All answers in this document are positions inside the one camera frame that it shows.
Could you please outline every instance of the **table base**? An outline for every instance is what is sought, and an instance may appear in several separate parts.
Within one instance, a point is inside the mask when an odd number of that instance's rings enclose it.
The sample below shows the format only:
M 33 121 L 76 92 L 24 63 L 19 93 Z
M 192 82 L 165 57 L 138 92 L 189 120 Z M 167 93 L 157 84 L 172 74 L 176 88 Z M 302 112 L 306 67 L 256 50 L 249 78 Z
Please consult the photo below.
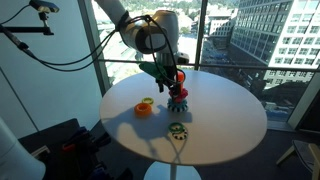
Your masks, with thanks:
M 172 176 L 171 170 L 176 167 L 176 176 Z M 170 164 L 154 162 L 146 174 L 144 175 L 144 180 L 201 180 L 198 171 L 193 166 L 175 166 Z

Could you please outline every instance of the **gray carpet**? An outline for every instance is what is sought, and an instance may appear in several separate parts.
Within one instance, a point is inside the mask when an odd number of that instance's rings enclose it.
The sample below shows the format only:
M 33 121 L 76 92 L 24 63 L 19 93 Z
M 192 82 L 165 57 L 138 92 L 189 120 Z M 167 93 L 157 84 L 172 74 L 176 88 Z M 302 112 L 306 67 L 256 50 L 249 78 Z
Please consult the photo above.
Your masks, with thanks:
M 104 133 L 101 123 L 93 129 L 94 136 Z M 311 173 L 292 157 L 277 167 L 275 162 L 291 146 L 293 139 L 320 143 L 320 138 L 311 134 L 268 130 L 265 138 L 253 151 L 236 160 L 210 166 L 196 166 L 203 180 L 306 180 Z M 112 141 L 97 153 L 107 165 L 108 173 L 118 177 L 129 168 L 134 180 L 142 180 L 152 160 L 136 155 Z

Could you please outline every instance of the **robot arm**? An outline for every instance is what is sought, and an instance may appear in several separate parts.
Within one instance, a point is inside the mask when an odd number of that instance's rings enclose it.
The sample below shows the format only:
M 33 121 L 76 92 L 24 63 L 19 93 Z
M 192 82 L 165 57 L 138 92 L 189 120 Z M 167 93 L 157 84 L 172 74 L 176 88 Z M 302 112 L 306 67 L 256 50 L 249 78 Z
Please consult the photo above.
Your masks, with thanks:
M 186 63 L 189 58 L 186 54 L 178 52 L 179 28 L 176 13 L 159 10 L 152 16 L 154 21 L 142 23 L 136 21 L 136 18 L 131 18 L 119 0 L 95 1 L 116 25 L 116 30 L 119 31 L 122 40 L 128 47 L 143 54 L 156 53 L 157 63 L 161 64 L 167 78 L 169 78 L 169 80 L 164 79 L 163 81 L 157 79 L 160 92 L 163 91 L 164 84 L 170 89 L 173 96 L 178 96 L 181 93 L 181 88 L 177 83 L 174 83 L 175 76 L 178 74 L 176 62 Z

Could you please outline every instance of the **round white table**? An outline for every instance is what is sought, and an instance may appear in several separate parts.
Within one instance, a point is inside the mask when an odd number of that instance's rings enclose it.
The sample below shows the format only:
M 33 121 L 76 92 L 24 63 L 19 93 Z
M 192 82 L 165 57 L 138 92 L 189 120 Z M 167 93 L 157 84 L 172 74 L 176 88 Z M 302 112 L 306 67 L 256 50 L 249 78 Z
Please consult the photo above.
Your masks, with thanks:
M 100 117 L 110 136 L 134 153 L 157 161 L 145 179 L 200 179 L 193 165 L 241 157 L 266 133 L 265 110 L 245 88 L 206 72 L 185 73 L 184 87 L 189 92 L 186 112 L 169 111 L 167 89 L 159 93 L 155 79 L 146 73 L 122 80 L 102 99 Z M 154 99 L 153 110 L 148 117 L 139 118 L 134 106 L 144 97 Z M 171 135 L 168 126 L 172 122 L 187 128 L 187 139 Z

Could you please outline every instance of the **glass wall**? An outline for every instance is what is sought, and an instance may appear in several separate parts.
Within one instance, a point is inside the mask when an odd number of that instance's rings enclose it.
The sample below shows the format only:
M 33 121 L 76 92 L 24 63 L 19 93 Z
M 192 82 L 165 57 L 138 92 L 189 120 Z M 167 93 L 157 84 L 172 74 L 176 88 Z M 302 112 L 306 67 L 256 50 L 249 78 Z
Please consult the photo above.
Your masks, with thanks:
M 121 2 L 131 17 L 153 15 L 158 9 L 176 12 L 178 49 L 189 55 L 189 64 L 179 67 L 222 76 L 246 88 L 261 101 L 270 121 L 289 119 L 320 64 L 320 35 L 314 33 L 318 7 L 313 0 L 209 0 L 205 13 L 200 0 Z M 114 25 L 95 1 L 92 5 L 102 40 Z M 105 59 L 122 60 L 106 63 L 113 84 L 141 72 L 137 63 L 125 61 L 153 61 L 151 55 L 128 48 L 119 34 L 107 47 Z

